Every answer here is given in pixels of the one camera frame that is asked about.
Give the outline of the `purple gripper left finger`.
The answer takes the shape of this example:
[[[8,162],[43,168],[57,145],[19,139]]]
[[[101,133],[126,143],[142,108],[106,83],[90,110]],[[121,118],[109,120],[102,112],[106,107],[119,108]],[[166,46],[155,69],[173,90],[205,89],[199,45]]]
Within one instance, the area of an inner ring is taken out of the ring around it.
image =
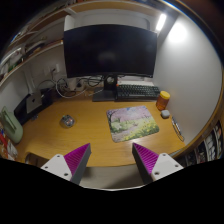
[[[66,155],[56,154],[42,169],[79,185],[91,155],[91,145],[85,144]]]

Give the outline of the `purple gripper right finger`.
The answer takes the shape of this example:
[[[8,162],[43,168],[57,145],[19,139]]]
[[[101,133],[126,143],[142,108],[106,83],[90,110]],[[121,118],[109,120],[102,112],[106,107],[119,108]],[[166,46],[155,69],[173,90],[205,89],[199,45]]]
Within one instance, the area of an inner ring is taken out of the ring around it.
[[[182,169],[182,166],[167,153],[157,154],[137,143],[132,145],[132,154],[144,184]]]

